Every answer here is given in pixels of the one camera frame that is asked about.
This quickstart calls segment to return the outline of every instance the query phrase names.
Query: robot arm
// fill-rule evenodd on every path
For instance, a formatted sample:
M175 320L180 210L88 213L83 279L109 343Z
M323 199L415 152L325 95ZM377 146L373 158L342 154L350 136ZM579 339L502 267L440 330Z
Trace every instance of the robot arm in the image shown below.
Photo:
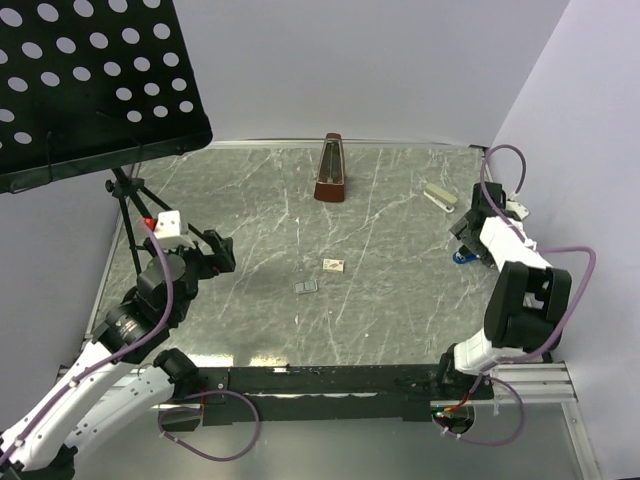
M502 185L487 186L510 224L487 208L476 184L471 210L452 228L464 248L500 271L483 328L453 350L455 370L468 375L485 372L500 358L520 356L541 346L566 311L571 290L570 274L553 268L535 251L535 242L527 238L518 215L506 208Z
M118 394L98 403L107 390L169 337L170 329L177 328L185 319L189 305L198 293L199 280L235 269L231 239L222 239L213 230L205 231L203 238L213 251L205 255L189 238L187 224L179 212L163 212L157 221L145 219L145 222L154 230L162 249L168 250L166 257L173 279L174 301L165 327L119 361L107 363L79 382L75 380L96 363L124 347L137 344L158 325L167 303L166 282L155 248L145 242L154 258L137 277L136 287L125 295L119 306L106 314L104 322L92 333L93 341L45 398L0 436L0 456L8 455L8 462L0 465L0 473L8 464L7 473L21 472L19 478L22 479L71 479L74 456L86 457L149 407L191 391L197 368L174 349L161 353L154 368L147 369ZM43 410L64 389L68 391L51 408ZM35 428L23 437L25 426L38 417L41 418Z

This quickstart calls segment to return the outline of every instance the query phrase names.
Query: red cap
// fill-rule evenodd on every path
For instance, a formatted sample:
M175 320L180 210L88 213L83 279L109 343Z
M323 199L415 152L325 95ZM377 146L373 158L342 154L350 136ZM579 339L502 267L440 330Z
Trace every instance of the red cap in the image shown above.
M155 230L156 229L156 225L158 223L158 221L156 219L154 219L154 218L143 218L142 221L151 230Z

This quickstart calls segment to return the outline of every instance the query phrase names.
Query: brown wooden metronome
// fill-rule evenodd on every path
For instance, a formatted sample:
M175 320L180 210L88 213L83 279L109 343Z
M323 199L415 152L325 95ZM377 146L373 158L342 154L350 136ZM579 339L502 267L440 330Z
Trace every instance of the brown wooden metronome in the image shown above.
M327 133L320 155L314 198L321 202L344 202L346 180L342 137L338 133Z

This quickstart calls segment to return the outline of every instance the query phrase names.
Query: blue object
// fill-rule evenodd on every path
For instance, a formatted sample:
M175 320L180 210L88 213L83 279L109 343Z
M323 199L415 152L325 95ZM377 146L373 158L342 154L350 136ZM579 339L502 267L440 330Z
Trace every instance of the blue object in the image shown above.
M474 260L477 260L477 259L478 257L476 257L473 253L470 253L466 257L463 257L460 254L460 252L456 252L453 254L453 261L456 262L458 265L464 265L465 263L473 262Z

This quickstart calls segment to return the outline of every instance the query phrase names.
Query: gray marble surface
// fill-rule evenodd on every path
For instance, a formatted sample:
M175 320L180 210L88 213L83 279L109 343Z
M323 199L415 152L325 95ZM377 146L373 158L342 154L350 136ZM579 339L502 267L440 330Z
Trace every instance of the gray marble surface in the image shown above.
M469 206L478 150L346 145L347 200L329 204L313 198L320 147L210 149L142 165L147 186L191 223L233 237L238 262L200 283L163 348L200 366L435 363L480 328L497 272L453 263L448 232ZM458 197L454 213L422 195L427 182ZM343 259L344 273L323 273L323 258ZM98 321L134 280L122 232ZM307 280L318 291L295 294Z

